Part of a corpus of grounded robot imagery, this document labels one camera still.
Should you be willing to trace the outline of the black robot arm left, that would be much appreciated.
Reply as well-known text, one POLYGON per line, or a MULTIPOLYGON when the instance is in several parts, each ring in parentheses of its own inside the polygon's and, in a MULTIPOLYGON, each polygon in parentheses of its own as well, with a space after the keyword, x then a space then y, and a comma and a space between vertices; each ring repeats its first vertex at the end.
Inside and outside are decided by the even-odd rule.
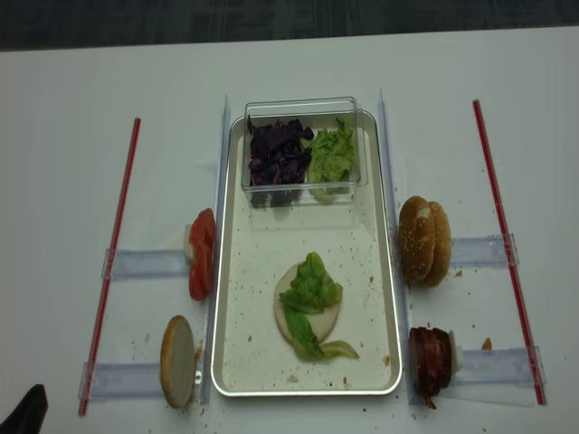
POLYGON ((48 410, 43 384, 35 384, 1 423, 1 434, 38 434, 48 410))

